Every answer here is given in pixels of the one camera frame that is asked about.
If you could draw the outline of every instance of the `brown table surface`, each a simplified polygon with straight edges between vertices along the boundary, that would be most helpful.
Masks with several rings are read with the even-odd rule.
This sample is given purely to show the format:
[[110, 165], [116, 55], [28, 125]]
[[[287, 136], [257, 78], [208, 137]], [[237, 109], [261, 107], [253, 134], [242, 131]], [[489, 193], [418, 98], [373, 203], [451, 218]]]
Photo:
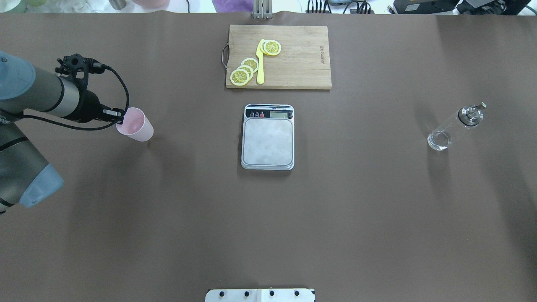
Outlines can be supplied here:
[[[226, 89], [230, 24], [328, 26], [332, 90]], [[536, 41], [535, 17], [2, 14], [3, 51], [112, 66], [155, 135], [18, 123], [65, 185], [2, 216], [0, 300], [536, 301]], [[122, 106], [111, 73], [89, 88]], [[251, 102], [295, 107], [292, 171], [241, 167]], [[429, 148], [479, 102], [478, 128]]]

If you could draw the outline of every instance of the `pink cup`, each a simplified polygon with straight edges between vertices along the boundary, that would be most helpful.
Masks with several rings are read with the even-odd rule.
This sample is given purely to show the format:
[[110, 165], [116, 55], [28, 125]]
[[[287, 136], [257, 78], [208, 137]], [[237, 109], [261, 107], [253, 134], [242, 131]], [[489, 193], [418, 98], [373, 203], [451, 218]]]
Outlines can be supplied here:
[[153, 125], [149, 122], [143, 111], [130, 107], [123, 118], [123, 124], [116, 124], [119, 133], [137, 141], [148, 141], [153, 136]]

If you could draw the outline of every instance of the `scale platform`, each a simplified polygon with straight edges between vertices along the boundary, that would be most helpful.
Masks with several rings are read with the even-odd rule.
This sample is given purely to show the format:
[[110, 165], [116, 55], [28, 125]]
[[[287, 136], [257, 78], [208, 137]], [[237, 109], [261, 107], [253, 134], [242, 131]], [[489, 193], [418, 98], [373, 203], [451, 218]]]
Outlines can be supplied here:
[[253, 170], [291, 170], [295, 166], [294, 108], [249, 104], [244, 108], [241, 165]]

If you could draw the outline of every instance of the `wooden cutting board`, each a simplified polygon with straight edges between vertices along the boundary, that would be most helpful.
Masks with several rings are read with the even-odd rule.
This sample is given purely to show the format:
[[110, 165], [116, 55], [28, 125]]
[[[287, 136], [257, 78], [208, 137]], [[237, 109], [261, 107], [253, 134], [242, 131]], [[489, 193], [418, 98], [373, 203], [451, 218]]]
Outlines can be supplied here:
[[[276, 40], [281, 53], [264, 55], [265, 83], [257, 84], [257, 73], [244, 86], [235, 86], [229, 76], [247, 57], [256, 57], [261, 39]], [[332, 88], [328, 28], [326, 26], [230, 25], [227, 88], [322, 89]]]

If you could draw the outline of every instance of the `black cable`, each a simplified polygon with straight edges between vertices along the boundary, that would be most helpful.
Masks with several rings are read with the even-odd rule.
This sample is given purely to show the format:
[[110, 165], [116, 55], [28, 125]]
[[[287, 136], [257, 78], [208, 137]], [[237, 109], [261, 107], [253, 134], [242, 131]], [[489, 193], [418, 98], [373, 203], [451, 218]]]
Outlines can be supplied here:
[[[123, 79], [119, 76], [119, 74], [112, 67], [104, 65], [104, 64], [102, 64], [102, 66], [104, 67], [104, 69], [107, 69], [107, 70], [109, 70], [109, 71], [111, 71], [111, 72], [113, 72], [115, 74], [115, 76], [118, 78], [119, 82], [123, 86], [123, 89], [125, 90], [126, 100], [125, 100], [125, 111], [123, 112], [123, 116], [125, 116], [125, 114], [127, 113], [127, 110], [129, 109], [129, 91], [127, 90], [127, 86], [125, 85], [125, 82], [123, 82]], [[111, 126], [115, 125], [117, 122], [119, 122], [121, 120], [121, 119], [117, 119], [117, 120], [111, 122], [110, 124], [102, 126], [102, 127], [82, 128], [82, 127], [67, 125], [67, 124], [64, 124], [64, 123], [60, 123], [58, 121], [53, 121], [53, 120], [49, 120], [49, 119], [38, 117], [38, 116], [31, 116], [31, 115], [28, 115], [28, 114], [23, 114], [21, 117], [22, 118], [31, 118], [31, 119], [36, 119], [36, 120], [40, 120], [40, 121], [45, 121], [45, 122], [50, 123], [50, 124], [54, 124], [54, 125], [62, 126], [62, 127], [65, 127], [65, 128], [74, 129], [74, 130], [82, 130], [82, 131], [97, 131], [97, 130], [106, 129], [108, 127], [111, 127]]]
[[537, 15], [537, 11], [533, 9], [533, 7], [529, 6], [529, 5], [526, 5], [526, 8], [531, 10], [534, 14]]
[[324, 0], [323, 13], [326, 13], [326, 7], [328, 7], [328, 11], [332, 13], [332, 9], [330, 8], [330, 4], [328, 4], [328, 0]]
[[364, 0], [362, 5], [360, 6], [360, 12], [359, 13], [362, 13], [362, 14], [371, 13], [371, 5], [367, 2], [367, 0]]
[[349, 8], [349, 5], [351, 5], [352, 3], [356, 3], [356, 9], [360, 8], [360, 2], [359, 1], [350, 1], [349, 3], [347, 3], [347, 6], [345, 6], [345, 9], [343, 10], [343, 13], [345, 13], [347, 11], [347, 8]]

